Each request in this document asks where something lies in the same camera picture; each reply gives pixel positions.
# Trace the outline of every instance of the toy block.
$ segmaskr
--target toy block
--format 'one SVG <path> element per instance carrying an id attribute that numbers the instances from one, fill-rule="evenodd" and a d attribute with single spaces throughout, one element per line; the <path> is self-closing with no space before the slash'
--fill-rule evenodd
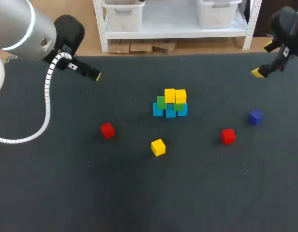
<path id="1" fill-rule="evenodd" d="M 224 145 L 233 144 L 236 140 L 236 135 L 233 129 L 222 130 L 221 140 Z"/>
<path id="2" fill-rule="evenodd" d="M 101 134 L 105 139 L 110 139 L 116 135 L 114 127 L 109 123 L 106 122 L 100 126 Z"/>
<path id="3" fill-rule="evenodd" d="M 174 110 L 175 111 L 183 111 L 184 110 L 184 104 L 174 104 Z"/>
<path id="4" fill-rule="evenodd" d="M 153 104 L 153 116 L 163 116 L 163 110 L 158 109 L 158 104 L 156 102 Z"/>
<path id="5" fill-rule="evenodd" d="M 160 156 L 166 152 L 166 146 L 162 139 L 158 139 L 151 143 L 151 149 L 155 156 Z"/>
<path id="6" fill-rule="evenodd" d="M 158 110 L 166 110 L 167 109 L 167 103 L 165 103 L 164 96 L 157 96 L 157 104 L 158 104 Z"/>
<path id="7" fill-rule="evenodd" d="M 174 88 L 166 88 L 164 96 L 165 96 L 165 103 L 175 103 L 176 91 Z"/>
<path id="8" fill-rule="evenodd" d="M 262 121 L 264 113 L 260 110 L 252 110 L 249 114 L 249 122 L 256 125 Z"/>
<path id="9" fill-rule="evenodd" d="M 187 94 L 185 89 L 178 89 L 175 91 L 175 93 L 177 104 L 184 104 L 187 102 Z"/>
<path id="10" fill-rule="evenodd" d="M 166 118 L 176 117 L 176 111 L 174 110 L 174 104 L 168 104 L 166 110 Z"/>
<path id="11" fill-rule="evenodd" d="M 177 116 L 187 116 L 188 115 L 188 104 L 183 104 L 183 111 L 178 111 Z"/>

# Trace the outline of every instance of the wooden floor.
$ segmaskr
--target wooden floor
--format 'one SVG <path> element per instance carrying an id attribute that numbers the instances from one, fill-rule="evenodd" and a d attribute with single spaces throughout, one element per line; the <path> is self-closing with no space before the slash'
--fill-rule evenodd
<path id="1" fill-rule="evenodd" d="M 77 51 L 78 56 L 112 55 L 102 52 L 93 0 L 30 0 L 30 2 L 53 20 L 60 15 L 69 14 L 84 25 L 86 35 Z M 254 38 L 251 49 L 243 51 L 243 38 L 184 39 L 176 45 L 173 55 L 264 52 L 263 46 L 269 40 L 270 38 L 265 37 Z M 7 53 L 0 51 L 0 55 L 5 59 Z"/>

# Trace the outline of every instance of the blue block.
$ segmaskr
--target blue block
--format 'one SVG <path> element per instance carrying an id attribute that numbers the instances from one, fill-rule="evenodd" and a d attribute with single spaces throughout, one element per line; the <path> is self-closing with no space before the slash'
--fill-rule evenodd
<path id="1" fill-rule="evenodd" d="M 153 116 L 163 116 L 163 110 L 158 109 L 158 104 L 156 102 L 153 104 Z"/>
<path id="2" fill-rule="evenodd" d="M 174 104 L 167 104 L 167 110 L 166 110 L 166 117 L 176 117 L 176 111 L 174 110 Z"/>
<path id="3" fill-rule="evenodd" d="M 264 113 L 260 110 L 252 110 L 249 114 L 249 122 L 256 125 L 262 121 Z"/>
<path id="4" fill-rule="evenodd" d="M 183 111 L 178 111 L 177 116 L 187 116 L 188 115 L 188 105 L 187 103 L 183 106 Z"/>

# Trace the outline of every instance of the block stack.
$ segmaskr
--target block stack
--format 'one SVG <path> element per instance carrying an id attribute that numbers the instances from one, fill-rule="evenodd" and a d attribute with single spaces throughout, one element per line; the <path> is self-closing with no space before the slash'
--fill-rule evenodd
<path id="1" fill-rule="evenodd" d="M 157 96 L 157 102 L 153 103 L 153 116 L 163 116 L 166 118 L 176 116 L 187 116 L 187 94 L 185 89 L 165 89 L 164 96 Z"/>

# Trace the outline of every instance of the green block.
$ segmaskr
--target green block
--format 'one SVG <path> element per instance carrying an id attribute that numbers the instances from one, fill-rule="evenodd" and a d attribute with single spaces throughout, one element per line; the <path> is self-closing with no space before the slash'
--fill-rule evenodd
<path id="1" fill-rule="evenodd" d="M 167 103 L 165 103 L 164 96 L 157 96 L 157 105 L 158 105 L 158 110 L 166 110 L 167 109 Z"/>
<path id="2" fill-rule="evenodd" d="M 174 110 L 175 111 L 183 111 L 184 109 L 184 104 L 174 104 Z"/>

